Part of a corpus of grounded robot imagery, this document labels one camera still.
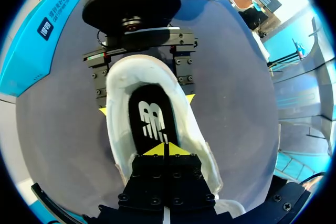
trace blue sign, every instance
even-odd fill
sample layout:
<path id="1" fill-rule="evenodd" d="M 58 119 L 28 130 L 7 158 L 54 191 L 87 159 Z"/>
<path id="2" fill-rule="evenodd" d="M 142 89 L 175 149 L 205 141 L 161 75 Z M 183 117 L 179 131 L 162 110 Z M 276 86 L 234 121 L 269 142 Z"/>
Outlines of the blue sign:
<path id="1" fill-rule="evenodd" d="M 79 0 L 42 0 L 16 33 L 0 74 L 0 92 L 18 97 L 50 73 L 59 36 Z"/>

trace black cable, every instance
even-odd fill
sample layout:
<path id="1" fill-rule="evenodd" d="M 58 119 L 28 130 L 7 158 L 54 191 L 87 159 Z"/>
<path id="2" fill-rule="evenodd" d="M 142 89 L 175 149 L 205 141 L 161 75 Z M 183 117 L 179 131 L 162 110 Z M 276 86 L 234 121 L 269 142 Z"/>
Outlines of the black cable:
<path id="1" fill-rule="evenodd" d="M 97 41 L 98 41 L 98 43 L 102 46 L 102 47 L 108 47 L 108 46 L 106 46 L 106 45 L 104 45 L 102 42 L 101 42 L 101 40 L 99 39 L 99 33 L 100 33 L 101 31 L 100 30 L 98 30 L 98 32 L 97 32 Z"/>
<path id="2" fill-rule="evenodd" d="M 300 183 L 300 185 L 302 185 L 302 184 L 304 184 L 304 183 L 306 183 L 306 182 L 312 180 L 313 178 L 316 178 L 316 177 L 318 177 L 318 176 L 324 176 L 324 175 L 325 175 L 325 172 L 316 173 L 316 174 L 314 174 L 314 175 L 311 175 L 309 178 L 306 178 L 304 181 L 302 181 L 302 182 Z"/>

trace bolt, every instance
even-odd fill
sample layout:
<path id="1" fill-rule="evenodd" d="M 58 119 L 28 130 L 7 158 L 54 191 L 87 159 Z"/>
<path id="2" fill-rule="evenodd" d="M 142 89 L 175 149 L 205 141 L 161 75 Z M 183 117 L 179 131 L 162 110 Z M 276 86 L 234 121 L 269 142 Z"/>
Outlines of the bolt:
<path id="1" fill-rule="evenodd" d="M 213 195 L 213 194 L 207 194 L 205 196 L 206 201 L 213 201 L 214 199 L 215 199 L 215 195 Z"/>
<path id="2" fill-rule="evenodd" d="M 151 205 L 153 205 L 153 206 L 157 206 L 157 205 L 159 205 L 160 203 L 161 203 L 161 200 L 160 200 L 159 198 L 153 197 L 153 198 L 151 199 Z"/>
<path id="3" fill-rule="evenodd" d="M 274 200 L 275 202 L 279 202 L 279 201 L 281 201 L 281 196 L 278 195 L 278 194 L 275 194 L 275 195 L 273 196 L 273 200 Z"/>
<path id="4" fill-rule="evenodd" d="M 127 201 L 128 200 L 128 196 L 126 194 L 119 194 L 118 198 L 120 201 Z"/>
<path id="5" fill-rule="evenodd" d="M 175 198 L 174 201 L 173 201 L 173 204 L 175 206 L 179 206 L 179 205 L 183 204 L 183 201 L 180 198 Z"/>
<path id="6" fill-rule="evenodd" d="M 173 173 L 173 178 L 181 178 L 181 173 Z"/>
<path id="7" fill-rule="evenodd" d="M 289 202 L 285 203 L 284 206 L 283 206 L 283 209 L 285 211 L 289 211 L 290 209 L 292 209 L 292 204 L 289 203 Z"/>

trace yellow triangle marker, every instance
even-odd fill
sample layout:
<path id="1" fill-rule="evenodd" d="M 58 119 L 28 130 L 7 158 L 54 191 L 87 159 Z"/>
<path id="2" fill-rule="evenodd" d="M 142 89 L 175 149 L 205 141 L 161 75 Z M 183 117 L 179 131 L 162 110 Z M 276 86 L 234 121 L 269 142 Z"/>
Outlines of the yellow triangle marker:
<path id="1" fill-rule="evenodd" d="M 159 156 L 164 156 L 164 143 L 157 145 L 156 147 L 147 151 L 144 155 L 153 156 L 154 154 L 158 154 Z M 186 150 L 176 146 L 173 143 L 169 143 L 169 155 L 174 156 L 175 154 L 190 155 L 190 153 L 187 152 Z"/>
<path id="2" fill-rule="evenodd" d="M 169 155 L 174 156 L 175 154 L 190 155 L 190 153 L 187 152 L 186 150 L 184 150 L 184 149 L 176 146 L 175 144 L 169 142 Z"/>
<path id="3" fill-rule="evenodd" d="M 154 154 L 158 154 L 159 156 L 164 156 L 164 143 L 157 145 L 156 147 L 150 149 L 144 155 L 153 156 Z"/>
<path id="4" fill-rule="evenodd" d="M 191 104 L 191 101 L 193 100 L 194 96 L 195 96 L 195 94 L 186 95 L 189 104 Z"/>
<path id="5" fill-rule="evenodd" d="M 104 115 L 106 116 L 106 108 L 101 108 L 101 109 L 99 109 L 101 112 L 103 112 L 104 113 Z"/>

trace computer monitor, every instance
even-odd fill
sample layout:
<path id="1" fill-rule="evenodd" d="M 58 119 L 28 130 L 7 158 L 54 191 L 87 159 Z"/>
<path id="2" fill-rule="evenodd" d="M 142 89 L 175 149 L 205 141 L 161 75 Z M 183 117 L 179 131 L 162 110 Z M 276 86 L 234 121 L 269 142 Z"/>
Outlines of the computer monitor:
<path id="1" fill-rule="evenodd" d="M 281 3 L 277 0 L 259 0 L 263 5 L 269 9 L 271 13 L 275 12 L 280 6 Z"/>

